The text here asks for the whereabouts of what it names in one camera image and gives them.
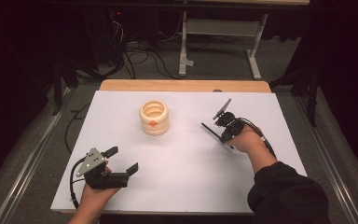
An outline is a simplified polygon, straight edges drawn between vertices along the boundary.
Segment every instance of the forearm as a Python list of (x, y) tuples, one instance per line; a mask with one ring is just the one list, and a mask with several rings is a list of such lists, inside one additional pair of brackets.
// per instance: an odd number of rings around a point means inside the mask
[(264, 146), (252, 147), (247, 151), (254, 173), (270, 166), (278, 160)]
[(69, 224), (93, 224), (98, 219), (106, 203), (93, 206), (92, 203), (81, 203)]

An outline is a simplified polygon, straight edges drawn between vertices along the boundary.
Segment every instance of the black sleeve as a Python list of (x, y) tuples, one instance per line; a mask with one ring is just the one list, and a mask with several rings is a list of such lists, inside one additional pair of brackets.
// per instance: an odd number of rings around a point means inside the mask
[(255, 174), (248, 204), (254, 224), (330, 223), (322, 187), (280, 161)]

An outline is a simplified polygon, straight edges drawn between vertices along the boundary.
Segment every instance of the metal stand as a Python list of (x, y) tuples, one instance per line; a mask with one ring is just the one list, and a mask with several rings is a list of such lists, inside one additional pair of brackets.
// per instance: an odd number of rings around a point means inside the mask
[(263, 14), (261, 21), (218, 21), (218, 20), (188, 20), (187, 12), (183, 12), (182, 48), (180, 52), (179, 76), (186, 76), (186, 67), (193, 66), (194, 62), (187, 58), (186, 37), (194, 35), (235, 35), (255, 38), (252, 49), (247, 49), (247, 58), (251, 65), (254, 79), (261, 79), (255, 60), (255, 53), (260, 43), (261, 35), (266, 26), (268, 14)]

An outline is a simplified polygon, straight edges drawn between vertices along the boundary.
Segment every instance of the metal rail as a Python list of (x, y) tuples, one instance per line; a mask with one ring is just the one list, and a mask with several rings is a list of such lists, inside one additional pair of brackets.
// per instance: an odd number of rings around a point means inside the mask
[(341, 179), (336, 166), (334, 165), (328, 150), (326, 149), (324, 142), (322, 141), (321, 136), (319, 135), (316, 128), (312, 127), (310, 121), (307, 117), (307, 107), (305, 103), (301, 100), (300, 97), (294, 97), (295, 103), (299, 110), (301, 110), (301, 115), (306, 121), (310, 133), (312, 134), (313, 139), (315, 140), (316, 147), (318, 152), (323, 160), (324, 169), (330, 180), (330, 183), (337, 195), (339, 202), (341, 203), (342, 209), (344, 210), (345, 215), (347, 216), (348, 221), (351, 224), (358, 224), (358, 211), (356, 206), (351, 198), (351, 195)]
[(41, 136), (35, 149), (31, 152), (30, 156), (28, 157), (28, 160), (22, 167), (19, 176), (13, 184), (13, 187), (11, 188), (9, 194), (1, 205), (0, 224), (9, 223), (11, 217), (16, 211), (16, 208), (19, 205), (23, 194), (26, 191), (29, 183), (31, 182), (34, 172), (36, 171), (37, 166), (45, 153), (45, 145), (51, 135), (51, 132), (60, 120), (62, 111), (66, 108), (72, 95), (73, 92), (69, 91), (69, 88), (66, 88), (64, 92), (64, 101), (61, 110), (57, 113), (56, 116), (51, 118), (49, 126), (46, 128), (45, 132)]

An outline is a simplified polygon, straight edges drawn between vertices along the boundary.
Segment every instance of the wooden table edge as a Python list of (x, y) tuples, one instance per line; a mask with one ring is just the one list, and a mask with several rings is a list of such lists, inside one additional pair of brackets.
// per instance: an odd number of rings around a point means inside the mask
[(266, 81), (251, 80), (159, 80), (107, 79), (100, 91), (228, 91), (269, 92)]

